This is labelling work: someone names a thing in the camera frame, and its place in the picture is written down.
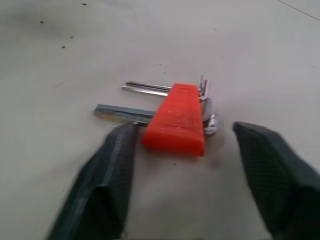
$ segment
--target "textured black surface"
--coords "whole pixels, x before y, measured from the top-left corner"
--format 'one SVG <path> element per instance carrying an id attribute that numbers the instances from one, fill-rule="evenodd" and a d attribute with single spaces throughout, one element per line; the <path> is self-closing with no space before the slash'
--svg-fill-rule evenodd
<path id="1" fill-rule="evenodd" d="M 248 185 L 267 229 L 279 240 L 320 239 L 320 178 L 276 133 L 235 122 Z"/>
<path id="2" fill-rule="evenodd" d="M 123 231 L 139 127 L 115 128 L 81 169 L 48 240 L 110 240 Z"/>

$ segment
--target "concrete floor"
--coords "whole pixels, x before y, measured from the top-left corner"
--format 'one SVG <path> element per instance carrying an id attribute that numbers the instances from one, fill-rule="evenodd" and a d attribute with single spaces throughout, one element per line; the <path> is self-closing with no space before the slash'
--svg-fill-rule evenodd
<path id="1" fill-rule="evenodd" d="M 320 18 L 316 0 L 284 2 Z M 0 239 L 45 238 L 116 125 L 93 116 L 97 104 L 155 110 L 160 97 L 121 85 L 200 74 L 223 128 L 197 161 L 138 147 L 128 235 L 268 238 L 232 122 L 280 132 L 320 170 L 319 43 L 320 22 L 277 0 L 3 0 Z"/>

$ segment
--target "red allen key holder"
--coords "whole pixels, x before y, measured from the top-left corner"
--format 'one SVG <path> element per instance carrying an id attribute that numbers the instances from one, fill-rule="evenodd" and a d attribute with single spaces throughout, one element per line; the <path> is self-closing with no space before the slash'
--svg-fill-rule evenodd
<path id="1" fill-rule="evenodd" d="M 196 86 L 173 85 L 147 126 L 142 143 L 160 151 L 204 155 L 205 139 Z"/>

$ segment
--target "red plastic holder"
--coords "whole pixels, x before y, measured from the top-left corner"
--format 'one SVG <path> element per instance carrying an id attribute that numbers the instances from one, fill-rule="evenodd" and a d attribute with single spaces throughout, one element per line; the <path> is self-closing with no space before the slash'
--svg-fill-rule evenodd
<path id="1" fill-rule="evenodd" d="M 205 139 L 196 86 L 173 85 L 147 126 L 142 143 L 160 151 L 204 155 Z"/>

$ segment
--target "white floor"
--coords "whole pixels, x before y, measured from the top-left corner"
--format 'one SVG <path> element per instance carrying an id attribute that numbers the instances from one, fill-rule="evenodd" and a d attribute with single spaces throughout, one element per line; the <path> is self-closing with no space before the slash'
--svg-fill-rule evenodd
<path id="1" fill-rule="evenodd" d="M 284 2 L 320 18 L 316 0 Z M 138 147 L 128 235 L 268 238 L 232 122 L 280 132 L 320 170 L 319 46 L 320 21 L 277 0 L 3 0 L 0 239 L 45 238 L 115 125 L 92 115 L 97 104 L 155 110 L 160 97 L 121 85 L 200 74 L 224 126 L 195 162 Z"/>

